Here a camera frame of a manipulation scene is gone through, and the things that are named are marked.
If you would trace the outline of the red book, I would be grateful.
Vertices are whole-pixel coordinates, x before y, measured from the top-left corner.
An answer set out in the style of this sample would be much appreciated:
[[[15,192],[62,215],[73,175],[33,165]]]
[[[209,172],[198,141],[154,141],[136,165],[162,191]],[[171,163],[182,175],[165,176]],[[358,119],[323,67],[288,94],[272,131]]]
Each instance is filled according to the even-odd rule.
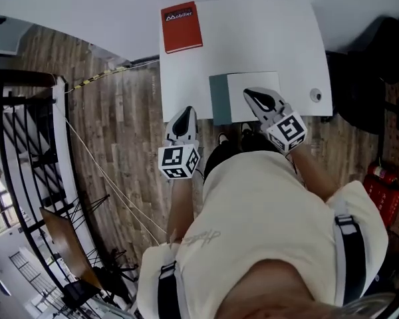
[[[166,53],[203,46],[197,7],[194,1],[161,10],[162,34]]]

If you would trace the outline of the person's right forearm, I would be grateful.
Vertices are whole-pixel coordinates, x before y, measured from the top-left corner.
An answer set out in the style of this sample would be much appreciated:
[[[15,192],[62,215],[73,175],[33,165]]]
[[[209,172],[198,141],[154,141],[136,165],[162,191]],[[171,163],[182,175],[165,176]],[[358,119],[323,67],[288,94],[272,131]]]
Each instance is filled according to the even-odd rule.
[[[338,190],[338,186],[328,171],[312,155],[308,146],[301,144],[290,152],[293,163],[297,166],[306,188],[328,201]]]

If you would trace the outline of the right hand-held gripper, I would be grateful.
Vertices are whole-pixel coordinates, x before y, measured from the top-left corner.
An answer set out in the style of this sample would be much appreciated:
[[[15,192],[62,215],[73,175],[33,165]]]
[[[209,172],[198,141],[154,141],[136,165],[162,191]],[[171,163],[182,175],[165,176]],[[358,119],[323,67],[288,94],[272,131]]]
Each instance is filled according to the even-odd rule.
[[[246,88],[243,94],[250,109],[261,111],[261,129],[281,153],[288,154],[306,140],[307,127],[303,119],[276,91]]]

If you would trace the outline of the person's black trousers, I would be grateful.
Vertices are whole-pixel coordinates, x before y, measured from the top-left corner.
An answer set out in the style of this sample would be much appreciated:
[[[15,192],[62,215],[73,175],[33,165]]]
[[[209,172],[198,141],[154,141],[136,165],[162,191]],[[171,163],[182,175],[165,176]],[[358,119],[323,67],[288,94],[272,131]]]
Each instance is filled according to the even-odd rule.
[[[269,151],[279,154],[277,148],[267,140],[263,134],[258,134],[249,130],[244,130],[241,133],[241,148],[229,140],[224,140],[218,144],[209,156],[205,169],[204,180],[207,179],[211,171],[225,160],[237,155],[247,152]]]

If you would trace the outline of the yellow black striped tape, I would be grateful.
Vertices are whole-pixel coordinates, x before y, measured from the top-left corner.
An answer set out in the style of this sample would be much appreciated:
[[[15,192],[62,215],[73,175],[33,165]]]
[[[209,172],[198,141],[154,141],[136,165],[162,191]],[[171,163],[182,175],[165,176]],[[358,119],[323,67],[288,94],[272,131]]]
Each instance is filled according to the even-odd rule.
[[[71,90],[69,90],[68,92],[72,92],[73,90],[77,90],[79,88],[82,88],[83,86],[86,86],[87,84],[90,84],[91,82],[94,82],[96,80],[99,80],[101,78],[104,78],[106,76],[109,76],[111,74],[116,74],[118,72],[124,72],[125,70],[128,70],[130,68],[130,66],[119,66],[116,67],[113,70],[105,70],[99,74],[96,74],[95,76],[92,76],[84,81],[82,81],[80,84],[74,86]]]

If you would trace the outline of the black office chair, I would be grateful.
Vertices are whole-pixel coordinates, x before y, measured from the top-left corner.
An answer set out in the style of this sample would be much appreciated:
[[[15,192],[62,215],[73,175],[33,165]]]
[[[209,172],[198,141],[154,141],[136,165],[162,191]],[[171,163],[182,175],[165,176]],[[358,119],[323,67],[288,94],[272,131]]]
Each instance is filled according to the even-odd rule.
[[[343,53],[326,52],[333,113],[371,134],[382,127],[386,85],[399,83],[399,19],[377,17]]]

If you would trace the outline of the red extinguisher box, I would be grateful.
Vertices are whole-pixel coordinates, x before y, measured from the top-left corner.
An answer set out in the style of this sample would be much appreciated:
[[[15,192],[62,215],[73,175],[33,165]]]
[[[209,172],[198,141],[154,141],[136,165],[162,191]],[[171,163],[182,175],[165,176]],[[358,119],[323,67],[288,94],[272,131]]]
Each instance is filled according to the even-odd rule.
[[[364,188],[374,202],[386,228],[391,227],[399,210],[399,184],[387,184],[375,175],[366,175]]]

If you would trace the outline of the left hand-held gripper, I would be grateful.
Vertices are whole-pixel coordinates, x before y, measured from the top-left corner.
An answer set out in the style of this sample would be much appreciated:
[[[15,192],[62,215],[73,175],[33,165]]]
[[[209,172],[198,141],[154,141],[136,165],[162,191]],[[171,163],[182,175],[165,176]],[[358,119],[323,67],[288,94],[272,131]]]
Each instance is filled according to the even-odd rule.
[[[180,110],[167,124],[158,168],[167,179],[191,179],[198,163],[197,114],[193,106]]]

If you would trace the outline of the brown wooden table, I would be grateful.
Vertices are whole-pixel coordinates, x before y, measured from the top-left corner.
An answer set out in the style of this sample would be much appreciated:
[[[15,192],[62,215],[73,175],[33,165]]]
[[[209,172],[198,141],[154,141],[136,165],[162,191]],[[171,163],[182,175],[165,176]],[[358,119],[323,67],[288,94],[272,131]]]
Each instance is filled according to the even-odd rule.
[[[57,250],[71,273],[103,290],[69,219],[40,208],[41,215]]]

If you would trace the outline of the cream t-shirt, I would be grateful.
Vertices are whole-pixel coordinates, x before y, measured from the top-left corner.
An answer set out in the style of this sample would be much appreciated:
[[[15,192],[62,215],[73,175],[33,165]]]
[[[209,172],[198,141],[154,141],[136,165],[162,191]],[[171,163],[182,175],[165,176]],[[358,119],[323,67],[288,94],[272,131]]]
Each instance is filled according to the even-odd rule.
[[[166,263],[180,268],[191,319],[214,319],[235,284],[255,264],[292,265],[312,296],[336,299],[335,209],[345,204],[364,237],[369,286],[388,247],[382,218],[359,181],[328,200],[308,191],[292,165],[275,152],[237,154],[215,167],[203,186],[203,209],[180,244],[144,252],[138,308],[158,319],[158,277]]]

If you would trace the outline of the red fire extinguisher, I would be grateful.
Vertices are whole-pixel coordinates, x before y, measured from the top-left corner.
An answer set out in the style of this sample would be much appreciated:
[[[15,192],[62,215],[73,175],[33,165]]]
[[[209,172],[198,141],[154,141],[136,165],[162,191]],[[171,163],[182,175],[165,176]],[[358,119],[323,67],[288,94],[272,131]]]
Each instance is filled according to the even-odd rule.
[[[392,185],[393,183],[398,181],[398,173],[397,171],[388,165],[381,165],[379,163],[371,163],[368,166],[367,174],[373,175],[379,181]]]

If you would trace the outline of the white staircase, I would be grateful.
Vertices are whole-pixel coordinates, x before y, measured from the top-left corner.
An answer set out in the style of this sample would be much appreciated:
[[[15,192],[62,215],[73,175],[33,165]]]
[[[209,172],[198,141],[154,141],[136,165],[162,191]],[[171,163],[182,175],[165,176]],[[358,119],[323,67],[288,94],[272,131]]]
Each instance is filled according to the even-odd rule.
[[[9,173],[26,211],[56,211],[67,205],[59,167],[51,105],[7,106],[3,114]]]

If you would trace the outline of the black metal railing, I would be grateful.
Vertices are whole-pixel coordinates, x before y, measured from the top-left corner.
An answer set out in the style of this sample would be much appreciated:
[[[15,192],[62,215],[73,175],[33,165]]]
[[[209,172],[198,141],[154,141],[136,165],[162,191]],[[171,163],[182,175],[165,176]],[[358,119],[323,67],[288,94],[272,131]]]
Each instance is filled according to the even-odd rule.
[[[120,265],[122,252],[106,252],[94,232],[92,219],[100,207],[110,204],[110,195],[98,199],[80,189],[76,176],[68,125],[68,85],[54,74],[20,70],[0,70],[0,181],[9,192],[19,222],[0,234],[0,313],[17,316],[22,306],[30,319],[138,319],[134,266]],[[21,207],[15,193],[3,134],[3,114],[7,106],[51,105],[55,146],[66,192],[67,205],[51,211],[71,221],[76,235],[103,290],[77,309],[63,300],[64,286],[82,280],[68,269],[57,250],[41,215]]]

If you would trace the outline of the small black chair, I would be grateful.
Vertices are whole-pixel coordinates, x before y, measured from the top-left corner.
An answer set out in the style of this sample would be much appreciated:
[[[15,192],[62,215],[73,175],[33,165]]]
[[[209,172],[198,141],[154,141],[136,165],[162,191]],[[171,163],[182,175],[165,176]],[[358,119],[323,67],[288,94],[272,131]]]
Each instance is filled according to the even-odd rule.
[[[62,300],[68,308],[74,310],[99,293],[99,288],[84,280],[77,280],[64,286]]]

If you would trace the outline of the person's left forearm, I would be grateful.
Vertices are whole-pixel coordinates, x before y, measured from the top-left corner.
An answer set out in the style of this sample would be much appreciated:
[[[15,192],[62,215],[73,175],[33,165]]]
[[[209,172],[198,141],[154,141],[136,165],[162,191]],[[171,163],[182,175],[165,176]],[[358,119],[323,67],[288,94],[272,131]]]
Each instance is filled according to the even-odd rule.
[[[175,179],[167,224],[167,242],[181,243],[194,221],[193,187],[190,179]]]

